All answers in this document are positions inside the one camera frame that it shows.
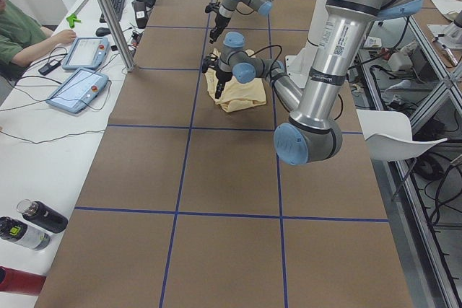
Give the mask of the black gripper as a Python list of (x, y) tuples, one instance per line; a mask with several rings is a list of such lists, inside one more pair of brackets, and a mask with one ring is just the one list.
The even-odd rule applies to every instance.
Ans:
[(222, 95), (222, 87), (224, 87), (226, 83), (232, 79), (232, 72), (217, 69), (216, 77), (218, 79), (218, 84), (215, 90), (214, 98), (219, 99)]
[(215, 18), (215, 26), (209, 34), (209, 42), (215, 43), (217, 41), (217, 38), (219, 37), (219, 34), (222, 34), (222, 32), (227, 26), (228, 18), (222, 16), (221, 14), (217, 14)]

